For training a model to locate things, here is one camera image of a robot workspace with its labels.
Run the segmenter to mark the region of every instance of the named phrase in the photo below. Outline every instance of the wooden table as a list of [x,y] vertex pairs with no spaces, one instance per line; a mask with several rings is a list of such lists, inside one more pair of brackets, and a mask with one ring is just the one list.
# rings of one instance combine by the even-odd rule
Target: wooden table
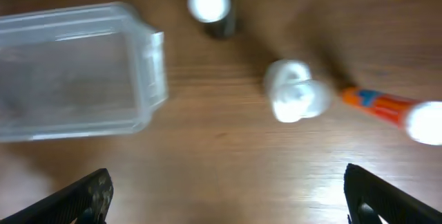
[[1,144],[0,218],[106,167],[108,223],[346,223],[349,162],[442,210],[442,148],[337,96],[318,118],[279,123],[261,88],[270,62],[293,58],[332,88],[338,74],[440,100],[442,0],[238,0],[243,28],[226,41],[186,0],[0,0],[0,14],[109,1],[165,32],[169,100],[135,135]]

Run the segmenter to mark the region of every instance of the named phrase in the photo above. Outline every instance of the plastic box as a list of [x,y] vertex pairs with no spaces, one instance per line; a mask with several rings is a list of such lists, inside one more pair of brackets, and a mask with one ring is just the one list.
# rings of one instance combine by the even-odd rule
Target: plastic box
[[142,130],[167,98],[162,43],[124,3],[0,17],[0,141]]

